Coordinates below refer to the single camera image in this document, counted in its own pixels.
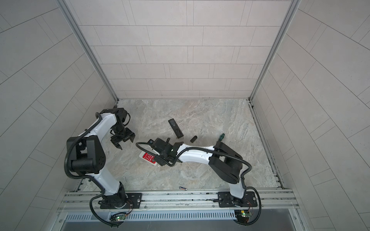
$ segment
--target gray stone floor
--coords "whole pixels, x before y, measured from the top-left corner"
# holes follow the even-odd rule
[[[135,142],[147,142],[157,137],[170,143],[183,141],[193,146],[211,146],[225,133],[223,142],[248,161],[253,169],[245,184],[254,187],[276,187],[269,161],[263,149],[256,125],[245,99],[176,99],[120,100],[119,108],[131,115],[127,125],[136,134],[134,143],[121,143],[123,150],[110,142],[110,134],[102,145],[107,156],[106,166],[126,190],[221,189],[228,184],[206,164],[186,162],[174,167],[153,166],[139,159],[141,152]],[[174,118],[184,137],[176,139],[168,120]],[[192,144],[193,136],[198,139]],[[83,191],[97,191],[91,182]]]

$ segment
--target black mounting plate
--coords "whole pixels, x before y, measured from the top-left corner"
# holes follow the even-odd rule
[[[134,206],[134,208],[140,208],[142,193],[126,193],[126,195],[127,199],[129,199],[132,203],[130,201],[127,201],[128,203],[126,203],[121,209],[123,208],[129,209],[132,208],[132,206]],[[117,209],[117,208],[101,204],[100,209]]]
[[[218,199],[220,200],[218,202],[218,205],[220,208],[231,208],[231,207],[237,207],[236,205],[233,204],[232,198],[230,192],[218,192]],[[249,207],[249,202],[252,205],[252,207],[257,207],[257,198],[254,192],[252,191],[246,191],[244,193],[242,207]]]

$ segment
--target tiled wall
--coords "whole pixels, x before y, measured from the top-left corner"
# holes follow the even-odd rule
[[[66,2],[119,98],[249,97],[290,5]]]
[[[366,0],[302,0],[253,101],[311,230],[370,228],[369,15]]]
[[[54,0],[0,1],[1,230],[47,227],[76,185],[66,140],[113,105]]]

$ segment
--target metal corner post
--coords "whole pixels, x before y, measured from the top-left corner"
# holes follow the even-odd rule
[[[275,41],[274,41],[274,43],[273,43],[273,45],[271,47],[271,50],[269,52],[269,55],[267,56],[267,59],[266,59],[265,63],[263,64],[263,67],[262,67],[261,73],[259,74],[259,77],[257,79],[256,85],[253,88],[252,94],[250,95],[249,100],[251,102],[256,97],[256,93],[257,93],[257,90],[258,90],[259,86],[261,85],[262,79],[266,75],[266,72],[267,72],[267,70],[270,67],[270,64],[272,62],[272,59],[274,58],[274,55],[278,51],[278,48],[280,46],[280,43],[283,40],[283,37],[284,37],[284,35],[285,35],[288,27],[289,27],[289,24],[292,21],[295,12],[298,9],[298,5],[299,5],[300,1],[301,0],[292,0],[292,2],[290,3],[290,6],[288,8],[288,11],[286,12],[286,15],[284,17],[284,20],[283,20],[283,22],[281,24],[280,30],[277,33],[277,36],[276,36]]]
[[[100,66],[98,60],[96,59],[93,51],[91,50],[90,46],[87,44],[87,41],[86,41],[84,35],[82,34],[82,32],[81,32],[78,24],[76,23],[75,19],[73,18],[72,13],[69,10],[67,4],[65,3],[64,0],[55,0],[55,1],[58,5],[60,11],[62,12],[64,18],[66,19],[67,23],[71,27],[71,29],[72,29],[74,35],[76,36],[77,40],[79,41],[82,48],[84,49],[87,57],[91,61],[93,67],[96,70],[96,72],[98,73],[98,75],[102,79],[104,85],[108,88],[108,90],[111,93],[112,97],[114,98],[115,102],[117,103],[118,102],[118,97],[117,97],[116,93],[114,92],[114,90],[113,90],[112,86],[110,85],[106,75],[104,74],[103,70],[101,69],[101,66]]]

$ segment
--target black remote control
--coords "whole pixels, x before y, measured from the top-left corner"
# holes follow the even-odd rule
[[[171,128],[174,130],[174,132],[175,132],[175,134],[176,134],[177,138],[181,138],[181,137],[183,137],[183,136],[184,136],[184,135],[182,134],[182,132],[181,132],[181,130],[180,130],[180,128],[179,128],[179,126],[177,126],[177,123],[176,123],[176,121],[175,121],[174,119],[170,119],[168,122],[169,122],[169,124],[171,125]]]

